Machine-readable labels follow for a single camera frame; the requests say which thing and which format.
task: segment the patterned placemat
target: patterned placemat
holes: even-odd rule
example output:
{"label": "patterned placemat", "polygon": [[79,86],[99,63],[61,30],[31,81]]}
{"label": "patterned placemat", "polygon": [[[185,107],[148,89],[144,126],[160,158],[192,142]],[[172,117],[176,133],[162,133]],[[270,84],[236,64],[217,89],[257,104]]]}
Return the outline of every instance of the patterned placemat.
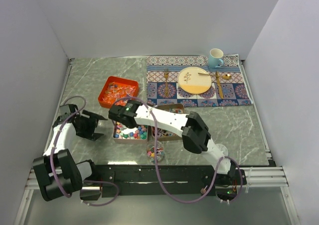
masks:
{"label": "patterned placemat", "polygon": [[[226,107],[251,105],[252,100],[246,90],[243,75],[239,67],[238,54],[225,55],[225,65],[217,68],[219,75],[231,74],[230,80],[220,77],[224,99],[220,98],[216,82],[216,69],[208,68],[208,59],[204,56],[150,56],[147,64],[147,98],[151,105],[182,103],[185,107]],[[210,73],[211,88],[199,95],[190,94],[178,86],[177,76],[186,67],[200,67]],[[168,69],[168,96],[165,96],[164,70]]]}

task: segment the marble tabletop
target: marble tabletop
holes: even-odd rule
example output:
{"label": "marble tabletop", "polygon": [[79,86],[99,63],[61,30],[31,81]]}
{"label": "marble tabletop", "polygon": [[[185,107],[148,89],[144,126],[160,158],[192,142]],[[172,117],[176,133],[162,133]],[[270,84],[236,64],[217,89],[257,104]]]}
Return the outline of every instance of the marble tabletop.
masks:
{"label": "marble tabletop", "polygon": [[[80,95],[86,98],[85,109],[108,117],[108,109],[98,103],[98,96],[109,76],[138,81],[138,97],[146,99],[145,58],[78,58],[65,87],[63,100]],[[82,105],[81,99],[71,103]],[[186,108],[201,115],[215,143],[224,144],[229,156],[240,165],[269,165],[254,106]],[[150,164],[145,144],[118,144],[112,138],[113,124],[110,120],[100,121],[96,132],[105,134],[95,142],[76,137],[69,147],[76,163],[92,159],[95,164]],[[168,165],[207,165],[198,154],[184,149],[182,141],[164,142],[165,159]]]}

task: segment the transparent container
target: transparent container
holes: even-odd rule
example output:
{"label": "transparent container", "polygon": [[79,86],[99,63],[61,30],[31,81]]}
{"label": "transparent container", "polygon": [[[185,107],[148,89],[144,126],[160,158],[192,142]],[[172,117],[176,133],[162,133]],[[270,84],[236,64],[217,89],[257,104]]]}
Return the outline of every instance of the transparent container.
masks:
{"label": "transparent container", "polygon": [[[157,152],[156,158],[158,162],[161,162],[165,157],[164,146],[163,143],[158,141],[157,144]],[[155,163],[155,141],[149,141],[146,146],[146,155],[150,159],[151,163]]]}

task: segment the fork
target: fork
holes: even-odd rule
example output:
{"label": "fork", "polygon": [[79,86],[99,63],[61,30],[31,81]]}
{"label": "fork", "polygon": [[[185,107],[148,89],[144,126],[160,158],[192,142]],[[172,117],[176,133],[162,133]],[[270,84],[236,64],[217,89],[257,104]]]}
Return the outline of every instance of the fork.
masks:
{"label": "fork", "polygon": [[165,97],[168,97],[168,85],[167,85],[167,80],[168,80],[168,68],[164,69],[164,78],[165,78]]}

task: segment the mug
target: mug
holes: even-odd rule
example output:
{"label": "mug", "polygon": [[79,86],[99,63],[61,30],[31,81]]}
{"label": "mug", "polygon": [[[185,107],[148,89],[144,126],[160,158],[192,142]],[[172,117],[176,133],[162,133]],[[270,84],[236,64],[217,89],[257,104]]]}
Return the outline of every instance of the mug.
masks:
{"label": "mug", "polygon": [[224,66],[224,60],[221,59],[223,56],[224,53],[222,50],[218,48],[211,49],[208,57],[208,67],[213,69]]}

